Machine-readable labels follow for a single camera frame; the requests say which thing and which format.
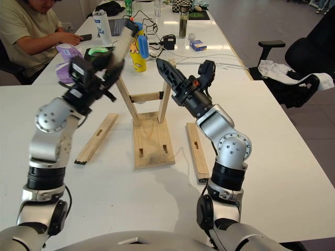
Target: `black hair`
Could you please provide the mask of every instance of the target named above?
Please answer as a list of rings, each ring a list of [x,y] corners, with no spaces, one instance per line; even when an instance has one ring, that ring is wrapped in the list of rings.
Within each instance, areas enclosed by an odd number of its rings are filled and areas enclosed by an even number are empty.
[[[28,0],[23,0],[23,1],[25,1],[27,4],[29,4],[29,2],[28,2]],[[60,2],[60,1],[62,1],[62,0],[54,0],[55,2]]]

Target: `white cloth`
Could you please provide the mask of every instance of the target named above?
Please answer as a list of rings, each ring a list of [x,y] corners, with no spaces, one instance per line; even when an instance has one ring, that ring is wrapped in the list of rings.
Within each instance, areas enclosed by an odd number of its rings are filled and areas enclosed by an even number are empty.
[[[285,64],[277,64],[270,60],[261,60],[260,65],[258,66],[258,70],[262,74],[262,78],[271,78],[277,80],[285,85],[295,85],[302,83],[307,77],[310,75],[315,75],[320,80],[320,85],[318,90],[327,90],[334,87],[334,82],[331,76],[327,73],[313,73],[304,77],[300,80],[295,80],[287,76],[288,71],[292,71],[290,67]]]

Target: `person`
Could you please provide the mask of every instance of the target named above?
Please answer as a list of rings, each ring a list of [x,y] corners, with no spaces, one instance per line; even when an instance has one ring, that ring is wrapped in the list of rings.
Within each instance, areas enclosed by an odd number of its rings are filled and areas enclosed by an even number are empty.
[[[322,11],[323,6],[325,5],[327,0],[319,0],[318,2],[318,9],[316,10],[316,14],[319,14]],[[325,14],[327,14],[327,12],[335,5],[335,0],[329,0],[329,6],[328,6],[328,10],[325,12]]]
[[[51,9],[61,0],[0,0],[0,39],[9,60],[36,79],[57,54],[56,45],[78,45],[82,37],[64,32]]]

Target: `white table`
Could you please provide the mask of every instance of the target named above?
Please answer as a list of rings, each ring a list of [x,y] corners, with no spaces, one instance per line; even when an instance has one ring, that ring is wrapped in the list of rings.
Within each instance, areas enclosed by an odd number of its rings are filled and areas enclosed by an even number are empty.
[[[303,139],[263,82],[221,82],[224,74],[218,71],[210,93],[253,143],[243,183],[242,222],[278,242],[334,237],[335,190]],[[131,93],[154,92],[162,88],[162,79],[152,72],[151,79],[140,78],[127,87]],[[0,87],[2,229],[15,224],[35,112],[64,92],[58,85]],[[90,117],[75,133],[65,178],[73,208],[65,229],[48,241],[46,250],[128,230],[175,231],[205,242],[196,224],[196,202],[203,186],[196,182],[185,130],[194,119],[170,100],[166,119],[176,164],[135,171],[131,116],[115,86],[112,92],[118,101],[112,104],[105,97],[93,104]],[[159,102],[137,107],[147,112],[153,104]],[[116,124],[90,162],[75,165],[108,112],[119,114]],[[211,172],[213,150],[202,134],[200,140]]]
[[[154,8],[153,3],[136,3],[135,9],[141,9],[144,13],[146,13],[149,17],[154,17]],[[118,14],[115,17],[110,17],[110,19],[115,18],[122,18],[122,16],[125,14],[125,12],[122,12]],[[242,65],[242,63],[237,60],[236,55],[231,48],[229,42],[221,32],[220,28],[217,26],[215,21],[213,20],[213,17],[208,13],[210,16],[210,20],[189,20],[187,24],[187,35],[189,33],[195,33],[197,35],[197,39],[200,39],[207,45],[206,51],[200,51],[196,52],[192,48],[189,47],[189,40],[186,39],[180,39],[178,38],[178,32],[179,32],[179,17],[180,15],[178,13],[173,13],[171,10],[171,6],[167,6],[165,8],[162,8],[162,15],[160,18],[157,18],[154,20],[157,22],[159,26],[158,30],[158,36],[162,37],[164,35],[168,34],[175,34],[177,37],[177,42],[175,46],[175,50],[173,51],[164,51],[161,55],[161,58],[163,59],[182,59],[179,56],[176,55],[183,55],[183,56],[197,56],[201,57],[198,59],[189,59],[187,61],[183,61],[183,63],[202,63],[205,58],[204,56],[208,55],[214,55],[214,54],[227,54],[230,56],[214,56],[207,58],[209,60],[214,60],[216,63],[228,63],[228,64],[236,64],[236,65]],[[144,16],[143,14],[139,13],[135,17],[135,21],[142,22]],[[86,51],[87,48],[91,48],[94,46],[111,46],[110,45],[103,45],[100,38],[97,37],[97,29],[96,25],[93,21],[92,17],[89,17],[84,24],[79,28],[79,30],[76,32],[78,35],[84,35],[91,33],[93,35],[92,40],[81,42],[78,47],[82,49],[83,52]],[[150,41],[158,41],[157,36],[150,35],[149,36]],[[36,79],[34,82],[34,85],[54,85],[58,83],[58,79],[55,73],[55,68],[57,64],[64,63],[63,58],[58,54],[51,63],[46,67],[46,69],[41,73],[41,75]],[[156,63],[154,61],[150,61],[147,63],[147,69],[155,69],[156,70]],[[185,66],[181,65],[180,69],[191,69],[193,74],[197,73],[198,65],[191,65],[191,66]],[[127,76],[131,76],[131,81],[136,81],[138,77],[150,77],[150,74],[148,71],[143,73],[137,73],[134,71],[132,66],[131,57],[128,55],[126,58],[126,67],[122,74],[122,77],[124,80],[127,79]],[[245,72],[245,70],[241,69],[233,69],[233,68],[227,68],[225,70],[225,74],[222,77],[223,81],[235,81],[235,80],[250,80],[248,74]]]

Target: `floor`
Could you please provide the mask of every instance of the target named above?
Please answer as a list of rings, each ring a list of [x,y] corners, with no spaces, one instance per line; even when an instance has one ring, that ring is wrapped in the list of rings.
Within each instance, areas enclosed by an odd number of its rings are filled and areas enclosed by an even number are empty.
[[[286,0],[206,0],[210,12],[246,66],[256,66],[261,40],[281,39],[290,46],[308,35],[322,15],[306,4]],[[285,63],[285,48],[275,49],[269,59]],[[9,74],[0,72],[1,85],[16,85]],[[335,88],[316,93],[301,108],[283,108],[335,185]],[[335,238],[304,241],[308,251],[333,251]]]

